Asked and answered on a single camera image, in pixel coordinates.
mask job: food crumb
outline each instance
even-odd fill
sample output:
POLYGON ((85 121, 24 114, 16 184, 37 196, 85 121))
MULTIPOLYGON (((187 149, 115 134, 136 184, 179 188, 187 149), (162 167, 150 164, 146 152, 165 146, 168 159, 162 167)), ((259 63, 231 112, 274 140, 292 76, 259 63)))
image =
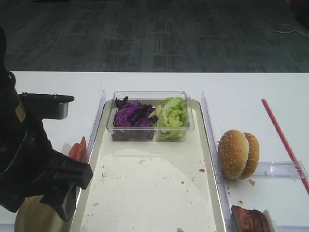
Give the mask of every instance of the food crumb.
POLYGON ((249 182, 250 182, 250 184, 251 184, 252 186, 254 186, 254 185, 255 185, 255 181, 253 181, 253 180, 249 179, 249 182))

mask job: tomato slice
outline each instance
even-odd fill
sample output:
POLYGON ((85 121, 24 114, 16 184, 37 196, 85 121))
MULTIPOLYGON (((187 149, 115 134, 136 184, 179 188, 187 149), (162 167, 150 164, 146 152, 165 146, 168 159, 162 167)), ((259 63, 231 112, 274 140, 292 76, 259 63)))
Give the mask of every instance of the tomato slice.
POLYGON ((69 152, 69 157, 81 162, 86 154, 87 146, 85 137, 82 138, 81 143, 75 143, 69 152))

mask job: purple cabbage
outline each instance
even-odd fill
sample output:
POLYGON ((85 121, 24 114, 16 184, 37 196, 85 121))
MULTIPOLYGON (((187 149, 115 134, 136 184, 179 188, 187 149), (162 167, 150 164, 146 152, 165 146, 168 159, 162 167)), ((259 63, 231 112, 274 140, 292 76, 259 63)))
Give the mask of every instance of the purple cabbage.
MULTIPOLYGON (((115 100, 118 109, 114 117, 115 127, 151 127, 158 120, 157 116, 148 117, 155 110, 152 105, 142 105, 138 101, 128 103, 127 100, 128 97, 115 100)), ((152 140, 154 132, 154 130, 115 130, 112 138, 118 141, 152 140)))
POLYGON ((155 109, 152 105, 142 105, 138 101, 127 103, 128 97, 116 99, 118 111, 115 114, 115 127, 150 127, 158 120, 156 116, 148 118, 155 109))

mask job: red straw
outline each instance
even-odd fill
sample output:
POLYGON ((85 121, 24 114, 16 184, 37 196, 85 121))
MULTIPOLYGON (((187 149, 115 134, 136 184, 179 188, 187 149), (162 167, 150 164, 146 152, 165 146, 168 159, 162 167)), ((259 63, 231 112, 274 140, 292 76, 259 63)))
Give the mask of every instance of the red straw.
POLYGON ((288 152, 288 154, 289 154, 289 156, 291 158, 291 161, 296 163, 295 167, 296 167, 296 169, 297 169, 297 171, 298 171, 298 173, 299 173, 299 175, 301 177, 301 180, 302 180, 302 182, 303 182, 303 184, 304 184, 304 186, 305 186, 305 188, 307 190, 307 193, 309 194, 309 183, 308 183, 308 180, 303 177, 305 175, 303 173, 303 170, 300 168, 300 166, 297 163, 297 159, 296 159, 296 156, 295 156, 294 152, 292 151, 288 141, 286 140, 283 132, 281 131, 281 128, 280 128, 280 126, 279 126, 275 116, 273 115, 269 105, 267 104, 267 101, 265 99, 262 99, 262 103, 263 103, 263 105, 264 105, 264 107, 265 107, 265 109, 266 109, 266 111, 267 111, 267 113, 268 113, 272 123, 274 124, 274 126, 275 126, 275 128, 277 130, 277 133, 280 136, 281 141, 283 142, 283 145, 284 145, 286 151, 288 152))

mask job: gray carpet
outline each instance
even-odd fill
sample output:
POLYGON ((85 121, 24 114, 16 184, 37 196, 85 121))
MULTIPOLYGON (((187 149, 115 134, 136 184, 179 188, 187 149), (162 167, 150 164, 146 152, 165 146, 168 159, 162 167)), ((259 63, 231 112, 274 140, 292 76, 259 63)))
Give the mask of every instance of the gray carpet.
POLYGON ((309 72, 284 0, 0 0, 15 71, 309 72))

